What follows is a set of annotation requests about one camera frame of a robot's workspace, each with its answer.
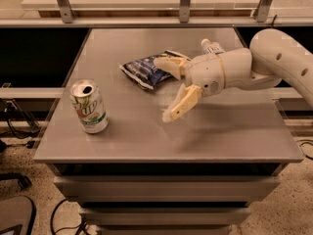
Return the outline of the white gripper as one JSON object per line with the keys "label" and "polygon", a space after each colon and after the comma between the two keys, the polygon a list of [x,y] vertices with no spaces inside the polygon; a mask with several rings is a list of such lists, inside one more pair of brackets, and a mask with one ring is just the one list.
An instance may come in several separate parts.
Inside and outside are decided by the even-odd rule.
{"label": "white gripper", "polygon": [[219,94],[225,87],[225,71],[218,55],[205,54],[186,58],[161,57],[154,59],[154,65],[181,80],[185,75],[187,84],[179,87],[176,98],[162,114],[163,122],[171,122],[180,118],[192,109],[201,96],[208,97]]}

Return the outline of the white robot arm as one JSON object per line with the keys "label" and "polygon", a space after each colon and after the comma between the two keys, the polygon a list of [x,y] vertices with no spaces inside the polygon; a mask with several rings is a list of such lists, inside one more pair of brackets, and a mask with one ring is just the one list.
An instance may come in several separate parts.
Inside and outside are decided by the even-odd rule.
{"label": "white robot arm", "polygon": [[247,48],[223,53],[210,51],[192,60],[161,57],[154,59],[154,65],[178,80],[186,80],[163,112],[165,122],[180,118],[202,97],[232,87],[267,89],[282,80],[313,106],[313,54],[275,28],[257,32]]}

